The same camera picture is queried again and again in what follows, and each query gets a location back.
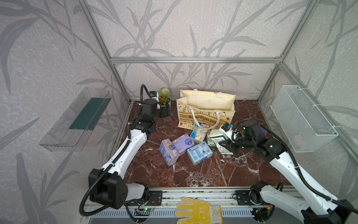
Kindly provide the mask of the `green white tissue pack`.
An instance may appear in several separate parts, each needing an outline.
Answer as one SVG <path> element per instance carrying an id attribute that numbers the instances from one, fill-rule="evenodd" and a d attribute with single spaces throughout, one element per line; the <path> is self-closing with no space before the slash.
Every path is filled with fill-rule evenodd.
<path id="1" fill-rule="evenodd" d="M 215 144 L 219 153 L 222 155 L 233 155 L 231 151 L 221 146 L 219 143 L 228 140 L 228 137 L 220 130 L 212 130 L 209 134 L 209 138 Z"/>

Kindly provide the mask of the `purple tissue pack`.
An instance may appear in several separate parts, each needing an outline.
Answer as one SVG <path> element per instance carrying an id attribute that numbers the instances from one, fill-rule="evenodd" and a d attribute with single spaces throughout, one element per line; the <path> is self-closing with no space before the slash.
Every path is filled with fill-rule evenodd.
<path id="1" fill-rule="evenodd" d="M 193 147 L 195 145 L 195 142 L 192 140 L 192 138 L 187 133 L 185 133 L 181 137 L 173 140 L 172 144 L 174 145 L 177 153 L 179 155 L 182 155 L 189 148 Z"/>
<path id="2" fill-rule="evenodd" d="M 169 139 L 164 139 L 161 142 L 159 151 L 169 167 L 172 166 L 180 156 L 175 146 Z"/>

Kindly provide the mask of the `cream floral canvas bag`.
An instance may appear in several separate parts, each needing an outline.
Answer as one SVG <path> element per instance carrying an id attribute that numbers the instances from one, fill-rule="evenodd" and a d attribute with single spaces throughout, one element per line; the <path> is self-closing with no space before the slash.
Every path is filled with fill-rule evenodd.
<path id="1" fill-rule="evenodd" d="M 199 126 L 205 130 L 219 129 L 231 124 L 235 114 L 235 95 L 222 92 L 181 90 L 177 102 L 178 127 L 194 130 Z"/>

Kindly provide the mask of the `light blue tissue pack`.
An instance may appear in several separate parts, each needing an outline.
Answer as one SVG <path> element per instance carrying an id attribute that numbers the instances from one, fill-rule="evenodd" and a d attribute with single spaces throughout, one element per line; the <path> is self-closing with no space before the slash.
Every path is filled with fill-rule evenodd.
<path id="1" fill-rule="evenodd" d="M 189 148 L 187 153 L 194 166 L 213 156 L 211 148 L 205 141 Z"/>

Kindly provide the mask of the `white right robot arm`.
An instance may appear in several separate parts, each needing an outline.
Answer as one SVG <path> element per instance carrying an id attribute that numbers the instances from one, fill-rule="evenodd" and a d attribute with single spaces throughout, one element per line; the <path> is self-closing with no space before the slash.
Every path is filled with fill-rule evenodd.
<path id="1" fill-rule="evenodd" d="M 240 149 L 253 150 L 278 170 L 303 197 L 299 200 L 261 181 L 251 187 L 258 200 L 280 208 L 304 224 L 344 224 L 352 213 L 358 213 L 351 203 L 339 200 L 310 176 L 298 164 L 288 145 L 270 129 L 254 120 L 243 120 L 238 124 L 243 133 L 228 123 L 220 127 L 227 140 L 219 144 L 233 154 Z"/>

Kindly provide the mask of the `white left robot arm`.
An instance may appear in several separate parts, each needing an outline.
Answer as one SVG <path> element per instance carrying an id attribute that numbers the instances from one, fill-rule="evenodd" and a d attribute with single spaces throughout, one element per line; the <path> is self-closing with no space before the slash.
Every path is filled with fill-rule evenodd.
<path id="1" fill-rule="evenodd" d="M 128 125 L 127 137 L 117 152 L 101 169 L 93 169 L 88 177 L 89 189 L 80 202 L 79 213 L 92 216 L 107 208 L 119 209 L 128 201 L 147 200 L 145 186 L 126 184 L 126 171 L 139 149 L 155 131 L 161 107 L 157 100 L 146 99 L 141 103 L 137 118 Z"/>

